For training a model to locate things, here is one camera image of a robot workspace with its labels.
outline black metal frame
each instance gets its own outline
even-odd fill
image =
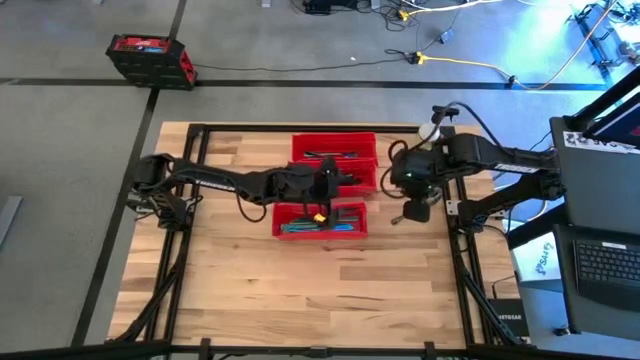
[[[183,151],[183,157],[190,159],[194,150],[196,139],[200,137],[200,147],[196,162],[204,164],[209,139],[213,132],[360,132],[370,131],[387,134],[415,133],[417,126],[371,126],[371,125],[241,125],[241,124],[191,124],[187,131],[187,139]],[[444,135],[453,135],[452,127],[443,127]],[[466,188],[462,178],[455,181],[458,197],[460,200],[466,199]],[[199,186],[191,187],[191,196],[199,195]],[[177,195],[183,195],[184,187],[176,189]],[[451,200],[449,186],[444,186],[444,200]],[[522,359],[601,359],[590,355],[569,354],[559,352],[542,351],[526,345],[517,346],[496,346],[493,345],[494,336],[498,334],[500,327],[505,327],[497,319],[495,311],[484,296],[482,286],[482,271],[477,254],[475,238],[472,234],[466,235],[469,246],[468,256],[471,264],[471,272],[466,269],[462,260],[459,236],[457,229],[457,217],[447,215],[447,225],[449,230],[449,240],[456,287],[462,318],[462,330],[465,337],[466,349],[441,350],[436,349],[433,342],[425,342],[422,348],[332,348],[324,346],[311,347],[277,347],[277,346],[216,346],[211,345],[211,339],[204,338],[200,345],[185,346],[172,345],[173,332],[178,315],[178,305],[182,289],[182,282],[185,274],[189,244],[191,240],[191,226],[182,232],[178,255],[174,264],[169,267],[172,254],[173,242],[176,233],[167,231],[161,259],[158,264],[156,284],[154,294],[136,320],[133,321],[129,329],[118,338],[107,341],[102,345],[72,346],[69,348],[46,349],[36,351],[26,351],[18,353],[0,354],[0,360],[25,360],[25,359],[133,359],[145,358],[157,355],[170,355],[174,353],[200,354],[200,359],[212,359],[216,354],[234,355],[302,355],[310,358],[328,358],[331,356],[403,356],[420,357],[423,360],[435,360],[437,357],[471,357],[476,359],[511,359],[517,356]],[[154,339],[158,319],[158,307],[169,288],[173,287],[169,300],[169,310],[162,339]],[[469,291],[478,302],[481,314],[481,326],[483,330],[484,344],[477,344],[474,340],[473,327],[471,322],[471,312]],[[136,341],[142,330],[146,329],[143,341]]]

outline black floor stripe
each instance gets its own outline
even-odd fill
[[[145,139],[147,138],[149,124],[151,123],[151,118],[153,117],[153,112],[158,101],[159,93],[160,90],[153,89],[149,94],[149,100],[147,100],[147,106],[144,110],[144,115],[142,116],[140,126],[138,127],[138,133],[136,135],[135,142],[133,143],[133,148],[131,149],[131,153],[129,154],[129,162],[124,172],[120,190],[118,191],[116,204],[114,206],[113,212],[111,213],[111,220],[109,220],[109,226],[107,227],[107,232],[102,242],[102,249],[100,250],[100,256],[98,257],[98,261],[91,278],[89,290],[87,291],[87,296],[84,300],[84,305],[82,306],[82,311],[80,312],[78,323],[76,324],[76,330],[71,340],[71,346],[83,345],[85,342],[85,338],[87,337],[89,325],[91,324],[91,319],[93,318],[93,312],[95,310],[98,297],[100,296],[100,290],[102,289],[104,277],[107,273],[107,268],[109,266],[109,260],[111,259],[111,253],[113,251],[116,236],[118,235],[118,230],[120,228],[120,222],[122,221],[122,214],[124,213],[127,197],[129,196],[129,191],[131,190],[133,168],[136,162],[140,159],[140,155],[142,154],[142,147],[144,145]]]
[[[133,86],[125,79],[60,79],[60,78],[0,78],[4,85],[31,86]]]
[[[133,86],[125,79],[0,78],[0,84],[15,86]],[[537,87],[542,84],[526,84]],[[504,83],[360,81],[360,80],[198,80],[196,87],[261,88],[350,88],[350,89],[438,89],[438,90],[510,90]],[[551,84],[540,91],[606,91],[605,84]],[[512,91],[526,91],[513,88]]]
[[[525,84],[538,87],[543,84]],[[371,89],[444,89],[444,90],[509,90],[504,83],[429,82],[429,81],[359,81],[359,80],[198,80],[198,87],[285,87],[285,88],[371,88]],[[544,90],[601,91],[604,84],[551,84]]]

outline wooden tabletop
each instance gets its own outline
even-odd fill
[[[164,123],[156,152],[181,156],[188,126]],[[387,148],[396,139],[414,143],[416,136],[377,135],[378,176],[390,165]],[[219,132],[212,134],[206,164],[264,170],[285,165],[290,150],[290,133]],[[487,173],[466,182],[470,198],[493,191]],[[240,215],[233,194],[209,189],[201,194],[175,343],[195,345],[209,337],[215,345],[420,348],[433,341],[443,349],[465,347],[442,202],[431,209],[428,224],[392,226],[403,201],[375,194],[365,199],[367,239],[282,242],[271,236],[270,213],[252,224]],[[261,214],[251,204],[245,210],[250,217]],[[151,297],[165,234],[156,225],[148,218],[136,226],[109,337],[122,333]],[[476,239],[490,290],[493,281],[513,274],[511,257],[497,231]],[[501,297],[518,296],[514,281],[497,287]],[[471,298],[470,303],[481,341],[477,308]]]

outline label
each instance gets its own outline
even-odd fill
[[[493,170],[502,170],[502,171],[508,171],[508,172],[533,174],[534,172],[538,171],[539,169],[528,167],[528,166],[498,164],[498,165],[496,165],[496,167]]]
[[[620,144],[614,141],[603,142],[598,140],[587,139],[582,136],[581,132],[564,131],[564,146],[576,149],[614,152],[620,154],[640,154],[640,150],[633,146]]]
[[[522,320],[522,315],[507,314],[507,315],[498,315],[498,317],[500,318],[500,320]]]
[[[236,188],[229,185],[215,184],[212,182],[202,181],[202,180],[196,180],[196,184],[206,186],[209,188],[220,189],[220,190],[229,191],[229,192],[236,192]]]
[[[614,244],[614,243],[606,243],[603,242],[602,246],[606,246],[606,247],[610,247],[610,248],[614,248],[614,249],[622,249],[622,250],[627,250],[627,247],[621,244]]]
[[[498,314],[498,318],[518,337],[528,337],[529,327],[524,306],[520,299],[489,299],[491,307]]]

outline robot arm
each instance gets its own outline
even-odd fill
[[[553,152],[505,148],[472,134],[439,140],[431,150],[405,146],[393,155],[391,184],[409,198],[402,215],[410,220],[427,222],[428,199],[434,196],[436,189],[445,186],[449,180],[483,170],[523,176],[518,183],[482,200],[458,203],[461,226],[474,231],[481,231],[486,218],[495,212],[510,209],[528,199],[555,200],[564,193]]]
[[[339,174],[333,158],[327,158],[319,170],[292,164],[241,174],[160,154],[138,162],[132,184],[138,199],[129,205],[153,210],[160,219],[160,228],[179,231],[190,223],[190,205],[171,192],[178,185],[231,192],[245,201],[266,206],[274,202],[328,205],[338,195],[338,185],[349,183],[354,183],[353,179]]]

